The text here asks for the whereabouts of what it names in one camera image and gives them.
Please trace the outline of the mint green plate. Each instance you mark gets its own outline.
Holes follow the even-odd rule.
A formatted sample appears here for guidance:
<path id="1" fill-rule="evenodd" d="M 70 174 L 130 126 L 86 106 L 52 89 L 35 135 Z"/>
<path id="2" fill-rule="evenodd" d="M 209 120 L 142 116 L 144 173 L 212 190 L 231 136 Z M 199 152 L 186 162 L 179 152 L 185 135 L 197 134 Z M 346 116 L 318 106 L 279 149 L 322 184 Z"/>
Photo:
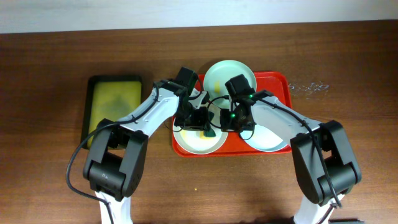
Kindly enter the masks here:
<path id="1" fill-rule="evenodd" d="M 203 86 L 210 95 L 210 100 L 219 96 L 228 95 L 225 83 L 240 74 L 243 74 L 251 87 L 257 90 L 257 81 L 253 71 L 242 62 L 236 60 L 223 60 L 212 65 L 206 72 Z"/>

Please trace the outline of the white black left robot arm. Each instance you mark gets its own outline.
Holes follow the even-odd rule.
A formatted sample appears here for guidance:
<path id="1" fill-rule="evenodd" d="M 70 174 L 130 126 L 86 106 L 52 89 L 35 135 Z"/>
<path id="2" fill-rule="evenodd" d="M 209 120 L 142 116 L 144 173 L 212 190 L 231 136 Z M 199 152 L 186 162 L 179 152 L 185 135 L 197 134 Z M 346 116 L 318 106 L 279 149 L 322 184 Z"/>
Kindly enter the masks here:
<path id="1" fill-rule="evenodd" d="M 117 120 L 104 119 L 90 133 L 93 140 L 83 166 L 83 177 L 99 201 L 102 223 L 132 223 L 131 196 L 141 181 L 149 138 L 168 118 L 186 130 L 208 126 L 209 98 L 195 82 L 156 83 L 151 95 L 133 112 Z"/>

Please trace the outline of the yellow green scrub sponge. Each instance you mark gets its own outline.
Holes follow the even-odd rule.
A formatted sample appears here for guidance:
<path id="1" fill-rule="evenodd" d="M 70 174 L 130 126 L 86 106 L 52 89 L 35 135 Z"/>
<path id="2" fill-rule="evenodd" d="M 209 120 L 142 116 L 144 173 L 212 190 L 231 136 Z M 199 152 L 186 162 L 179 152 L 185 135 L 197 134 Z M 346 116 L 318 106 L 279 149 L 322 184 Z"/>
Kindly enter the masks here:
<path id="1" fill-rule="evenodd" d="M 216 137 L 216 133 L 213 129 L 203 130 L 200 132 L 200 139 L 209 140 Z"/>

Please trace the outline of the white plate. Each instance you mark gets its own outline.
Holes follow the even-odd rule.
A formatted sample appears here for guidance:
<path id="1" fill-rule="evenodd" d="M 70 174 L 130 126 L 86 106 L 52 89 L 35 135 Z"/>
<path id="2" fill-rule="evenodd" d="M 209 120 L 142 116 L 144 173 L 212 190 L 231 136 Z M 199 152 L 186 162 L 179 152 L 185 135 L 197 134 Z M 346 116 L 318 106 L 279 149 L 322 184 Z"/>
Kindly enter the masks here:
<path id="1" fill-rule="evenodd" d="M 218 128 L 211 129 L 215 137 L 205 137 L 204 131 L 182 130 L 175 125 L 175 118 L 172 118 L 172 148 L 181 156 L 202 156 L 211 154 L 222 147 L 226 142 L 228 133 Z"/>

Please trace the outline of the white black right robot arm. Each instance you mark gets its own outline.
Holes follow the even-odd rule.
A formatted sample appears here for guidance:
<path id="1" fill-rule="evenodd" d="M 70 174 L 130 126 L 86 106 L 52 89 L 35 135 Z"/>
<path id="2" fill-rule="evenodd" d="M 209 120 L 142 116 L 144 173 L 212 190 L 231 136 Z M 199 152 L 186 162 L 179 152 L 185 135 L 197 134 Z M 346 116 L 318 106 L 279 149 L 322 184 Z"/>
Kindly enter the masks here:
<path id="1" fill-rule="evenodd" d="M 292 150 L 295 175 L 303 193 L 292 223 L 329 223 L 341 199 L 362 179 L 361 169 L 341 123 L 307 118 L 281 103 L 271 92 L 229 94 L 230 109 L 222 128 L 240 132 L 263 126 Z"/>

